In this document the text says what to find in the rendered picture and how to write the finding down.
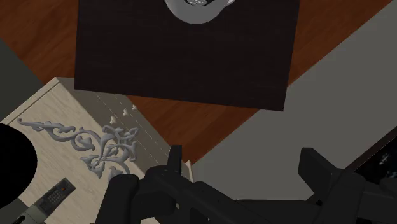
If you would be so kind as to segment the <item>pale wooden chest of drawers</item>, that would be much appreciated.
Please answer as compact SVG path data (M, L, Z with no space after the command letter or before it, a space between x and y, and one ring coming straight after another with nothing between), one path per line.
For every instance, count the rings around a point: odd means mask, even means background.
M146 170L165 165L170 146L124 95L76 90L72 78L53 78L32 94L2 122L25 134L36 149L38 166L35 177L19 197L30 206L61 179L67 178L75 191L46 219L46 224L92 224L108 186L109 169L102 178L89 171L81 157L98 154L76 151L69 142L60 143L46 131L37 132L17 122L61 123L103 135L110 125L129 130L139 128L136 137L137 160L127 165L132 174L142 178Z

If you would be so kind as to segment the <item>grey and black remote control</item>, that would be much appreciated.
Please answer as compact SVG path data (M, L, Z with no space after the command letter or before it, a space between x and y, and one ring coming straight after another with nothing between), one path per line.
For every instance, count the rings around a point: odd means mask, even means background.
M61 179L21 213L12 224L45 224L45 220L75 189L76 187L67 178Z

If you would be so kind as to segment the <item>black round object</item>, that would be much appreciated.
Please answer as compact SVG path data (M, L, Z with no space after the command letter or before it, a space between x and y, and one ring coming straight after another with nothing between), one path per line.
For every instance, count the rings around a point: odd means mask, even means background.
M37 166L36 150L28 137L0 123L0 209L26 190Z

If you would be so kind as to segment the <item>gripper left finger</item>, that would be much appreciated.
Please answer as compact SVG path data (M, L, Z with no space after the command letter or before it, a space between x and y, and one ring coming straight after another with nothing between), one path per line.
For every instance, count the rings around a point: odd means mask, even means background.
M180 145L166 165L149 168L143 179L120 174L109 182L94 224L261 224L261 218L203 181L181 175Z

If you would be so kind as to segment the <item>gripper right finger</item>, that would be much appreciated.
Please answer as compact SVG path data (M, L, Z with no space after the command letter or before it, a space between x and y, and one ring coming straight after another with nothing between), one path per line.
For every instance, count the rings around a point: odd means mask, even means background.
M375 185L335 167L313 148L301 149L298 173L322 201L312 224L355 224L357 218L397 224L397 179L384 178Z

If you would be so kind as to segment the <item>grey scrollwork ornament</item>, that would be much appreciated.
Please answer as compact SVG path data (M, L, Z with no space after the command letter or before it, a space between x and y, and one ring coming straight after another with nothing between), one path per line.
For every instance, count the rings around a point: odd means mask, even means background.
M137 140L139 128L131 129L113 128L109 125L102 127L103 136L98 135L92 130L74 126L64 126L60 123L47 122L24 122L18 118L17 122L21 125L31 127L36 132L46 131L48 135L58 142L69 142L76 151L95 151L98 154L81 157L87 169L102 178L106 162L118 164L121 169L110 166L108 179L120 174L130 173L126 161L135 162L137 160Z

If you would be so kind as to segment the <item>dark framed window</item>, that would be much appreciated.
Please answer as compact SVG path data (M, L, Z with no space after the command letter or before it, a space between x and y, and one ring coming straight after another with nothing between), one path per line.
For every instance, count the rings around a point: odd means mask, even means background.
M346 167L367 181L379 184L383 178L397 179L397 126Z

